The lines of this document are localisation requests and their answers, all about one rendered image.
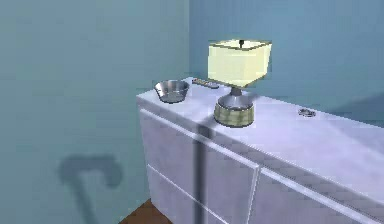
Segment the silver metal bowl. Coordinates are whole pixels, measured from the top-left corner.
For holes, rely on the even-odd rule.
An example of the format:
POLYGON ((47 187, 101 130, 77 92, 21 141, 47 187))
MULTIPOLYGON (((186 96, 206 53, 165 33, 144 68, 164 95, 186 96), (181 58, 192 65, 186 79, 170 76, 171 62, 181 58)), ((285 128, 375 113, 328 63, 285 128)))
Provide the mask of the silver metal bowl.
POLYGON ((189 90, 190 84, 183 80, 166 80, 157 83, 154 86, 159 100, 164 103, 182 102, 189 90))

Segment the grey remote control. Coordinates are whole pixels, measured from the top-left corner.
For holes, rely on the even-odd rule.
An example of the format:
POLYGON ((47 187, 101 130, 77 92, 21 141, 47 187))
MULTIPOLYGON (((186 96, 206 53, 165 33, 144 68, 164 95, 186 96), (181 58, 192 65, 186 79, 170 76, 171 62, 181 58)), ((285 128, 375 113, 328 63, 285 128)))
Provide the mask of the grey remote control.
POLYGON ((202 79, 198 79, 198 78, 193 79, 192 84, 200 85, 200 86, 207 87, 210 89, 218 89, 219 88, 219 85, 214 83, 214 82, 210 82, 210 81, 202 80, 202 79))

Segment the yellow shade table lamp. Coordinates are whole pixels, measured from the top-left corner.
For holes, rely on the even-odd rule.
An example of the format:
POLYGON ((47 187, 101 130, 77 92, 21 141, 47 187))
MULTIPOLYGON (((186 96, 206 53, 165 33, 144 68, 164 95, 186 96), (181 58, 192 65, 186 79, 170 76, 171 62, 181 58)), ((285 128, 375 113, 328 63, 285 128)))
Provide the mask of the yellow shade table lamp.
POLYGON ((231 88, 221 96, 214 119, 227 127, 241 128, 254 121, 254 105, 242 90, 268 72, 271 41, 231 39, 209 44, 208 79, 231 88))

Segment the white chest of drawers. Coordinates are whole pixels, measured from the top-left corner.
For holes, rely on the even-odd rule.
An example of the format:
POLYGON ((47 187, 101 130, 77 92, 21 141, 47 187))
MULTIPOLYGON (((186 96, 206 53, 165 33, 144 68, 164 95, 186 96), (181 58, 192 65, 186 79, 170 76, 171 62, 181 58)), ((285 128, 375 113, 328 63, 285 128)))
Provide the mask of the white chest of drawers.
POLYGON ((254 122, 226 127, 213 111, 229 91, 136 97, 150 196, 173 224, 384 224, 384 128, 258 95, 254 122))

